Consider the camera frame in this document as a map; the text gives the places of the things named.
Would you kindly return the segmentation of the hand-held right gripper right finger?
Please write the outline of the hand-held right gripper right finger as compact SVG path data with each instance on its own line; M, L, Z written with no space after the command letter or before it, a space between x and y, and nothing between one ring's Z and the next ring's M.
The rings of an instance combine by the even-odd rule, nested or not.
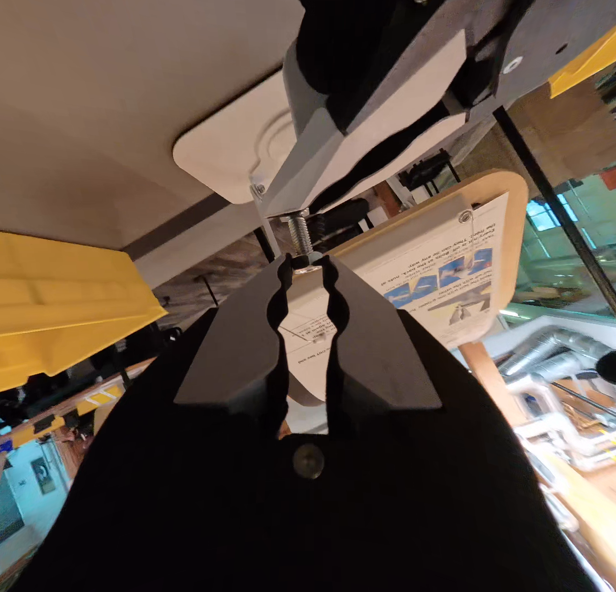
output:
M360 434L391 413L443 406L396 307L334 257L321 260L336 332L326 372L330 434Z

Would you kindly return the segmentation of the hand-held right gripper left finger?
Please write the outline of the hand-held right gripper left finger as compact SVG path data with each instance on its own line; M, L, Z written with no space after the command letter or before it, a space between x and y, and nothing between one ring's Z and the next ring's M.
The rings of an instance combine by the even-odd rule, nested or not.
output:
M175 395L181 407L248 417L276 439L288 411L289 371L279 332L288 315L291 256L277 257L217 309Z

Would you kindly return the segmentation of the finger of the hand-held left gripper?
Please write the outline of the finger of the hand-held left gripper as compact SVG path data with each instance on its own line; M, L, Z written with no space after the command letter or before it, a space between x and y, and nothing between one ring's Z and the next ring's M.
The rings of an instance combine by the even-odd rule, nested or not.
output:
M336 126L327 111L327 96L312 88L299 67L297 44L292 43L283 59L283 84L297 141L317 114L317 129L325 131L325 137L337 135Z
M466 33L459 30L420 69L403 78L383 103L368 104L367 117L339 130L326 107L317 108L262 199L266 218L310 206L360 159L419 120L445 94L466 60Z

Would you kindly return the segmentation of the yellow plastic bin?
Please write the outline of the yellow plastic bin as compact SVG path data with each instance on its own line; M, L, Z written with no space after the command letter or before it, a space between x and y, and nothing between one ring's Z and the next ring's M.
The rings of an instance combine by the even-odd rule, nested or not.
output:
M167 315L122 251L1 233L1 391Z
M615 63L615 28L552 75L550 99L566 92L590 76Z

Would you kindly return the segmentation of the steel hex bolt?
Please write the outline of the steel hex bolt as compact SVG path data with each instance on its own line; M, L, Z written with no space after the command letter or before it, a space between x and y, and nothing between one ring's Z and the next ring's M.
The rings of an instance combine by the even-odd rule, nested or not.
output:
M286 216L291 241L296 252L296 256L291 260L295 275L303 275L320 269L319 261L323 258L323 254L313 248L306 221L309 214L309 209L304 209Z

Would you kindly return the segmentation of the wooden column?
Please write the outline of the wooden column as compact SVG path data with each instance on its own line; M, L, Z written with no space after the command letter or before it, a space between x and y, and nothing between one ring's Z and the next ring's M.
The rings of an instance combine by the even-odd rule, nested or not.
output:
M480 341L462 344L459 351L469 370L497 405L506 421L518 427L527 421L519 403L509 392L497 365Z

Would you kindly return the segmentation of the small yellow bin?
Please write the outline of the small yellow bin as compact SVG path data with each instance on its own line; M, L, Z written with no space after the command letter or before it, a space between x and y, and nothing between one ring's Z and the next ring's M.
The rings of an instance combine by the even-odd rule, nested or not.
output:
M84 416L100 408L114 407L124 393L124 386L113 384L88 394L77 402L75 409L78 416Z

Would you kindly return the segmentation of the wooden stand board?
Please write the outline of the wooden stand board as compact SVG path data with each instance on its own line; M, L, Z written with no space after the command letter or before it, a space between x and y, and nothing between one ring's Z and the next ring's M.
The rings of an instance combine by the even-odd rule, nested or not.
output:
M501 241L501 279L495 298L498 313L509 303L515 288L526 219L527 185L518 174L494 170L442 193L445 196L464 195L474 209L480 203L486 203L504 193L508 193L509 198ZM335 249L328 251L327 256L331 257L329 254ZM280 331L287 346L289 398L306 407L323 405L326 399L329 352L336 329L327 316L328 293L323 286L321 271L297 275L289 290L288 300L289 314ZM429 376L435 380L448 380L449 366L455 363L452 350L446 349L409 313L398 309L397 312Z

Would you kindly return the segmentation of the wooden office desk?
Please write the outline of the wooden office desk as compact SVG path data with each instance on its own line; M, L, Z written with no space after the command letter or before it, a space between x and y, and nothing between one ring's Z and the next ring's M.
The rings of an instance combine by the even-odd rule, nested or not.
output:
M69 399L50 407L32 419L26 420L15 429L1 436L1 452L10 453L23 445L36 441L61 427L67 426L69 420L79 419L76 404L90 393L97 392L107 386L118 384L124 386L121 374L97 382Z

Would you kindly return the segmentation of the black stand pole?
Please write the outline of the black stand pole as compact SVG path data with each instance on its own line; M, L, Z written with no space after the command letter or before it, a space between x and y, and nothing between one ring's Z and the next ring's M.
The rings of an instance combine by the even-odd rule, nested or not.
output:
M516 156L520 159L521 164L534 182L540 195L547 205L549 205L561 229L563 229L577 256L581 259L581 262L589 272L591 279L596 284L607 306L612 313L615 313L615 290L611 280L597 262L592 249L583 238L580 230L576 227L564 205L560 202L554 188L528 148L527 143L513 123L508 112L503 106L499 106L493 112L493 117Z

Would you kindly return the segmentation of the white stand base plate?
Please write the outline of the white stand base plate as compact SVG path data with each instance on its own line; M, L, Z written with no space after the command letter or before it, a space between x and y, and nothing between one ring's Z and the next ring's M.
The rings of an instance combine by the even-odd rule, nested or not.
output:
M281 71L183 134L173 160L229 203L267 189L296 144Z

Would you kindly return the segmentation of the silver ventilation duct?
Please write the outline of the silver ventilation duct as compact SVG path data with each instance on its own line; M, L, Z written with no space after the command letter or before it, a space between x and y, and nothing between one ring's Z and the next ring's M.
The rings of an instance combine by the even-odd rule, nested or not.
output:
M615 350L593 337L567 328L545 327L521 342L498 366L506 383L534 376L552 382L585 371Z

